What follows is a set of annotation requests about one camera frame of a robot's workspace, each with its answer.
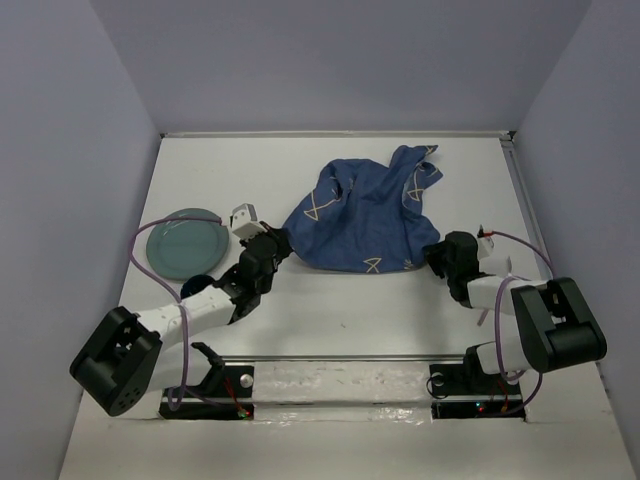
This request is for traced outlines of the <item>teal ceramic plate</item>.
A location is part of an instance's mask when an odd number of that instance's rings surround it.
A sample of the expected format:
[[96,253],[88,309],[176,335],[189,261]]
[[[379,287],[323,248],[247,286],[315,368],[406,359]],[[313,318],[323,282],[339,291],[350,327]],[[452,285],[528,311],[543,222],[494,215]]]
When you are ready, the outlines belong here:
[[186,208],[168,215],[173,221],[156,225],[146,243],[146,257],[160,277],[186,281],[214,270],[229,248],[229,232],[221,218],[206,209]]

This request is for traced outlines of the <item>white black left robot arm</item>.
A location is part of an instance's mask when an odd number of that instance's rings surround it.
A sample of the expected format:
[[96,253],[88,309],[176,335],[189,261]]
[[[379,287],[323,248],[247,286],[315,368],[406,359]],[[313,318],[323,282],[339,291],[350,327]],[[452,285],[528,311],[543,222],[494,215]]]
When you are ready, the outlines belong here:
[[[255,310],[271,291],[279,265],[291,253],[287,234],[264,222],[255,235],[240,241],[236,264],[216,280],[200,275],[185,286],[186,297],[153,310],[110,310],[70,365],[70,375],[111,417],[129,411],[149,391],[178,387],[215,392],[223,378],[222,358],[189,337],[227,327]],[[190,349],[208,357],[190,367]]]

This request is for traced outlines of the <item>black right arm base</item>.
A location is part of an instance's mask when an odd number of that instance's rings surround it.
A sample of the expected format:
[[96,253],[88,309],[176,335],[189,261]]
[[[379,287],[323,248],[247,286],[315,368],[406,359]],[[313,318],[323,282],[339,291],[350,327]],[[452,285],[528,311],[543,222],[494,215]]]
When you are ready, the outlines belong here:
[[433,364],[425,387],[434,420],[526,418],[520,386],[499,375],[472,379],[462,364]]

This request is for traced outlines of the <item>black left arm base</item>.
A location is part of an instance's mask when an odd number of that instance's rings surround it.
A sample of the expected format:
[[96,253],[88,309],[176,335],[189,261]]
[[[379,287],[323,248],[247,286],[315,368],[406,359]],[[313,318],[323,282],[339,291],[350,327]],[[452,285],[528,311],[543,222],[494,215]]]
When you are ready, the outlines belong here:
[[158,414],[165,420],[250,421],[254,418],[255,367],[227,365],[216,385],[189,386],[181,405],[171,410],[163,392]]

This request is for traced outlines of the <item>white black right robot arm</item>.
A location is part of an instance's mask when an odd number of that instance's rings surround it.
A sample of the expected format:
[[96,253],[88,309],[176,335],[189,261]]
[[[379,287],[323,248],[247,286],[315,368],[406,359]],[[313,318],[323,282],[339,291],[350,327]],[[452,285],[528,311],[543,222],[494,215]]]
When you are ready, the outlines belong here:
[[577,283],[568,277],[527,280],[494,254],[496,232],[454,231],[424,250],[433,273],[462,306],[493,319],[492,341],[469,347],[452,372],[434,368],[439,386],[482,392],[529,371],[545,374],[597,362],[607,341]]

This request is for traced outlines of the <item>dark blue mug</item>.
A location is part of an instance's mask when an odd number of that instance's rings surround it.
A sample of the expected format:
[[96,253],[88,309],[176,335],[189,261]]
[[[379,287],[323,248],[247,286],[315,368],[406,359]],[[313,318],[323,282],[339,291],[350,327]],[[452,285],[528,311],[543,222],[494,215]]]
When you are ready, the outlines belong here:
[[210,275],[199,274],[189,278],[181,287],[180,298],[182,300],[196,295],[203,291],[205,288],[212,286],[215,283],[215,279]]

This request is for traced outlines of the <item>blue fish-print placemat cloth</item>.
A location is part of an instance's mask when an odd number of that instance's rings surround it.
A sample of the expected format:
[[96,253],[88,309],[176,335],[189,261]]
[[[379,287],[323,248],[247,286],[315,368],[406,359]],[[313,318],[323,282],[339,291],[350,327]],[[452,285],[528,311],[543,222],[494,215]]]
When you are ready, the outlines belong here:
[[284,222],[293,252],[309,267],[358,274],[410,271],[441,235],[423,214],[424,193],[443,179],[429,161],[436,145],[402,145],[388,165],[336,159]]

